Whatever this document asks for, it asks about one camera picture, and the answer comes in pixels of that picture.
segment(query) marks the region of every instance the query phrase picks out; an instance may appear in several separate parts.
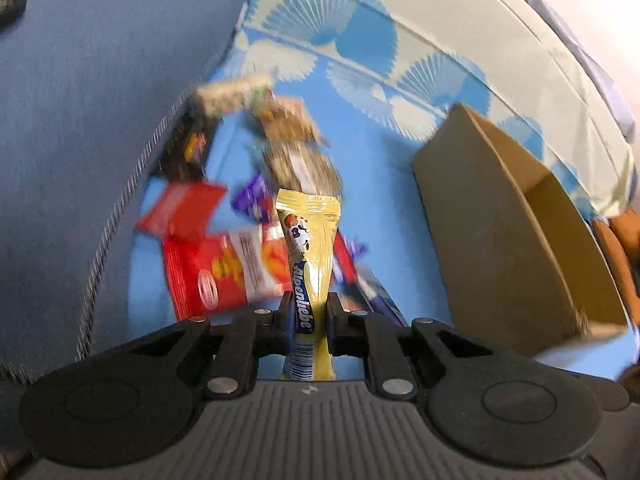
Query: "candy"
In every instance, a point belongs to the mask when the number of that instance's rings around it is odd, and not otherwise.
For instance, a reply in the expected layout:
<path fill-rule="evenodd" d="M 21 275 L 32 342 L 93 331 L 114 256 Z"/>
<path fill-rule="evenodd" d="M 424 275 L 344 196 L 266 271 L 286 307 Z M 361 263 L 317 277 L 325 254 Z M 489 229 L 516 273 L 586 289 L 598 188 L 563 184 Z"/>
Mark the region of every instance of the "candy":
<path fill-rule="evenodd" d="M 231 209 L 260 222 L 278 221 L 273 195 L 260 173 L 254 175 L 231 200 Z"/>
<path fill-rule="evenodd" d="M 198 110 L 210 118 L 251 108 L 259 100 L 273 97 L 273 79 L 269 75 L 251 75 L 217 81 L 196 90 L 194 102 Z"/>
<path fill-rule="evenodd" d="M 356 266 L 358 290 L 373 312 L 397 326 L 409 326 L 394 300 L 369 267 Z"/>
<path fill-rule="evenodd" d="M 202 180 L 218 122 L 195 120 L 190 112 L 185 113 L 165 144 L 154 174 L 184 182 Z"/>
<path fill-rule="evenodd" d="M 226 187 L 215 184 L 171 182 L 138 228 L 161 240 L 198 241 L 225 193 Z"/>
<path fill-rule="evenodd" d="M 303 142 L 272 142 L 264 160 L 281 189 L 323 196 L 341 194 L 342 183 L 334 165 Z"/>
<path fill-rule="evenodd" d="M 316 143 L 322 140 L 320 130 L 306 111 L 302 99 L 276 97 L 260 100 L 253 113 L 262 123 L 268 139 Z"/>
<path fill-rule="evenodd" d="M 283 374 L 299 381 L 335 379 L 324 317 L 340 201 L 281 189 L 276 209 L 289 248 L 295 302 L 294 348 Z"/>
<path fill-rule="evenodd" d="M 287 247 L 279 224 L 162 244 L 178 320 L 206 316 L 291 290 Z"/>

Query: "orange object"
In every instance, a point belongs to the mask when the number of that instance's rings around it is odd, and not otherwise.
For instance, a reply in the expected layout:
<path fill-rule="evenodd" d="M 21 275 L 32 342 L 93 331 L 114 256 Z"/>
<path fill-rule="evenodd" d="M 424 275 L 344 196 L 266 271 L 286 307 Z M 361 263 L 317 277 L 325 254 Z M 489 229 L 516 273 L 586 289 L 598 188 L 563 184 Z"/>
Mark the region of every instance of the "orange object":
<path fill-rule="evenodd" d="M 291 290 L 287 246 L 279 224 L 162 244 L 178 320 L 206 316 Z"/>
<path fill-rule="evenodd" d="M 631 271 L 632 262 L 640 258 L 640 216 L 628 209 L 609 219 L 609 226 L 593 221 L 593 232 L 607 259 L 622 303 L 634 324 L 640 324 L 640 298 Z"/>

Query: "blue cushion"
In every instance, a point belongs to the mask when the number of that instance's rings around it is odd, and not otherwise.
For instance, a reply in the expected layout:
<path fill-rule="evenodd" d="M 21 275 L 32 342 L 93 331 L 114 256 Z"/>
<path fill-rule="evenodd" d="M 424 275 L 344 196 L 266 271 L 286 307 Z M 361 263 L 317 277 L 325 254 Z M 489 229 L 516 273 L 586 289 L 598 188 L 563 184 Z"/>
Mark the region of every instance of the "blue cushion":
<path fill-rule="evenodd" d="M 40 374 L 73 362 L 105 222 L 156 126 L 222 58 L 245 1 L 28 0 L 0 34 L 0 363 Z M 140 194 L 108 253 L 97 351 L 127 335 Z M 18 444 L 16 398 L 0 382 L 0 450 Z"/>

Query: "barcode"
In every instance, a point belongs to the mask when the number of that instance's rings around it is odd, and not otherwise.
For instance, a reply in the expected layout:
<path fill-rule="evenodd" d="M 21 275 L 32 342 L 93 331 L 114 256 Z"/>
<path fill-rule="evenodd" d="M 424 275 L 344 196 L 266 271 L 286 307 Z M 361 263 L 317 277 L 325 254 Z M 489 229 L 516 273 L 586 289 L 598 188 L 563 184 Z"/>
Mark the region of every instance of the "barcode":
<path fill-rule="evenodd" d="M 314 378 L 314 344 L 295 343 L 293 353 L 285 359 L 285 375 L 294 381 L 312 381 Z"/>

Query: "cartoon cow logo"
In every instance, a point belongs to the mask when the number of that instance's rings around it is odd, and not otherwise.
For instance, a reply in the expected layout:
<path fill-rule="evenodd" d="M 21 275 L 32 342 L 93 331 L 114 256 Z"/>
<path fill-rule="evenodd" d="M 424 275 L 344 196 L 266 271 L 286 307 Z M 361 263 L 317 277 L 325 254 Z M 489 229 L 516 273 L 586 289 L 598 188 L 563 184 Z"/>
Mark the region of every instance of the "cartoon cow logo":
<path fill-rule="evenodd" d="M 309 250 L 311 234 L 308 230 L 308 220 L 302 216 L 288 214 L 284 219 L 284 226 L 287 228 L 287 242 L 289 247 L 304 253 Z"/>

